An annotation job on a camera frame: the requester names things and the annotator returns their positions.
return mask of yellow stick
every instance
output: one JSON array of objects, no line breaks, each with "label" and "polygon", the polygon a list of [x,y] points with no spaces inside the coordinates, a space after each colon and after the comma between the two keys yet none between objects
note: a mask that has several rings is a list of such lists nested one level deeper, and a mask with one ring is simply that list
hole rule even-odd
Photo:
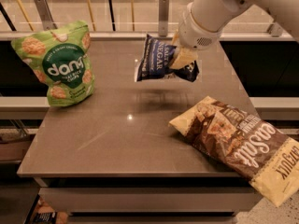
[{"label": "yellow stick", "polygon": [[131,0],[131,13],[132,13],[132,27],[135,30],[135,17],[134,17],[134,0]]},{"label": "yellow stick", "polygon": [[91,0],[87,0],[87,5],[88,5],[88,9],[90,11],[90,15],[91,15],[91,19],[92,19],[92,23],[93,23],[93,30],[95,31],[95,23],[94,23],[94,19],[93,19],[93,11],[92,11],[92,6],[91,6]]},{"label": "yellow stick", "polygon": [[30,19],[29,19],[29,17],[28,17],[28,14],[27,14],[27,12],[26,12],[26,10],[25,10],[25,8],[24,8],[24,6],[23,6],[21,0],[17,0],[17,3],[18,3],[18,5],[19,5],[19,7],[20,7],[20,9],[21,9],[22,14],[24,15],[25,19],[26,19],[27,22],[28,22],[31,31],[34,31],[35,29],[34,29],[32,23],[30,22]]}]

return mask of green snack bag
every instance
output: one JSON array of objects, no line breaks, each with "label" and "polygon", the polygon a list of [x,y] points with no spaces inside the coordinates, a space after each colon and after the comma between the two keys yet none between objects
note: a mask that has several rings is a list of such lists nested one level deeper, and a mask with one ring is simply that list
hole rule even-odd
[{"label": "green snack bag", "polygon": [[70,106],[93,94],[94,75],[86,54],[91,44],[85,21],[11,41],[38,80],[49,86],[51,106]]}]

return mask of table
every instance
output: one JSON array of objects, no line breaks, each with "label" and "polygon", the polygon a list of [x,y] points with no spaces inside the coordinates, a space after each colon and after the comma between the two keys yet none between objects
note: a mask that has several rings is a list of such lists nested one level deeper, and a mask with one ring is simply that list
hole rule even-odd
[{"label": "table", "polygon": [[143,42],[92,42],[95,93],[79,105],[50,108],[18,175],[33,177],[46,202],[73,216],[70,223],[122,223],[148,215],[154,217],[146,223],[185,223],[187,216],[196,223],[232,223],[261,196],[237,173],[187,145],[168,121],[207,95],[256,111],[219,43],[199,52],[201,75],[193,83],[135,83]]}]

